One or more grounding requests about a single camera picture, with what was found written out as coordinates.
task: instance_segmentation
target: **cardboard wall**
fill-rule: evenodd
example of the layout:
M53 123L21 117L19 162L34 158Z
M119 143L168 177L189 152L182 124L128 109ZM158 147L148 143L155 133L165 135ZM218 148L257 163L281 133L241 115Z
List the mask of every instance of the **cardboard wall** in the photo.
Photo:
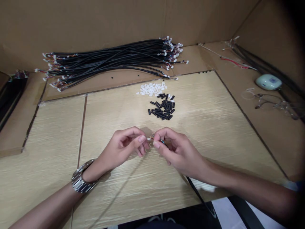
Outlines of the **cardboard wall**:
M294 24L276 0L262 0L241 28L238 43L268 61L305 90L304 59Z
M184 46L230 39L258 0L0 2L0 70L46 69L42 52L81 52L173 37Z

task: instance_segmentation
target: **pile of white connectors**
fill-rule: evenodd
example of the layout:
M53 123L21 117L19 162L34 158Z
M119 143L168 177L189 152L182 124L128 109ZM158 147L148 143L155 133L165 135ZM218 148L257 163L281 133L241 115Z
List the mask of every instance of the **pile of white connectors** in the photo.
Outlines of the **pile of white connectors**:
M162 92L165 89L167 89L165 82L162 82L161 84L157 84L157 83L142 84L140 87L140 92L137 92L136 94L158 96L159 94L162 94Z

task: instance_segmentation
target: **thin white wire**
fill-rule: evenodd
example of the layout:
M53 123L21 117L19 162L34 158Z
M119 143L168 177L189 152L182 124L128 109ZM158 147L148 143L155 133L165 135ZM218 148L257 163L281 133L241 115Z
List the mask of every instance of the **thin white wire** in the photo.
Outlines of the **thin white wire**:
M235 61L235 60L233 60L233 59L230 59L230 58L228 58L228 57L225 57L225 56L223 56L223 55L219 55L218 53L214 52L213 50L211 50L211 49L209 49L209 48L207 48L207 47L205 47L205 46L203 46L203 45L200 45L200 46L201 46L201 47L204 47L205 49L209 50L210 52L212 52L212 53L214 53L214 54L216 54L216 55L218 55L218 56L220 56L220 57L223 57L223 58L232 60L232 61L234 61L234 62L236 62L236 63L238 63L238 64L240 64L240 65L243 65L243 66L245 66L245 67L248 67L248 68L251 68L251 69L257 71L256 68L253 68L253 67L251 67L251 66L249 66L249 65L246 65L246 64L241 64L241 63L239 63L239 62L237 62L237 61Z

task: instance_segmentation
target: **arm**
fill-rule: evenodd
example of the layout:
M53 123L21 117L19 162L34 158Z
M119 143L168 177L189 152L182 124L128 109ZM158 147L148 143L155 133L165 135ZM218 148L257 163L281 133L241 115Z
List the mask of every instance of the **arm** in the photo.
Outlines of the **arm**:
M171 145L167 148L158 141ZM275 220L290 218L296 204L296 193L272 182L236 172L205 159L184 135L170 128L155 133L154 146L182 174L199 181L228 189Z
M133 151L141 157L148 149L145 133L137 127L114 133L101 155L83 172L86 182L98 180L105 172L123 164ZM84 194L74 191L71 182L38 204L15 222L15 228L51 228L63 220Z

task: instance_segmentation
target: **person's left hand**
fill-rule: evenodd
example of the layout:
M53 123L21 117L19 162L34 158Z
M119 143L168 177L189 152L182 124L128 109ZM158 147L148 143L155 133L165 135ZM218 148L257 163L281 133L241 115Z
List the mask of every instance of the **person's left hand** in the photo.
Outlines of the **person's left hand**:
M100 156L83 173L87 182L98 180L105 172L123 164L132 152L139 157L149 149L145 133L137 127L117 130Z

